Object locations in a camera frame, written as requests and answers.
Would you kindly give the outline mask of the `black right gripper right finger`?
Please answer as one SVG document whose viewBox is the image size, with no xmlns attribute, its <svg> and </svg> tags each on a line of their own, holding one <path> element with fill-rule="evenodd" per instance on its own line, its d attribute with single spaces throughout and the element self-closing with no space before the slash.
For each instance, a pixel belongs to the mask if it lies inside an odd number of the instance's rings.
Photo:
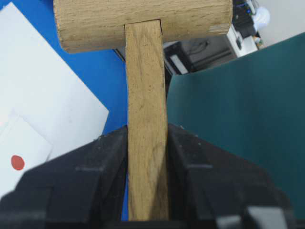
<svg viewBox="0 0 305 229">
<path fill-rule="evenodd" d="M 286 194 L 267 172 L 179 126 L 168 126 L 170 219 L 192 229 L 293 229 Z"/>
</svg>

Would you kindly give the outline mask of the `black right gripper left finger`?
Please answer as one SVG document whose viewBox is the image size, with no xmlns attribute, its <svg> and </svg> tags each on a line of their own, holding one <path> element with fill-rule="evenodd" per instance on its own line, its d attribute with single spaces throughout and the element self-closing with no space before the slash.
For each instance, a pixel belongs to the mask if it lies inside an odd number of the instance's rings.
<svg viewBox="0 0 305 229">
<path fill-rule="evenodd" d="M 1 198 L 3 229 L 100 229 L 120 221 L 127 127 L 25 172 Z"/>
</svg>

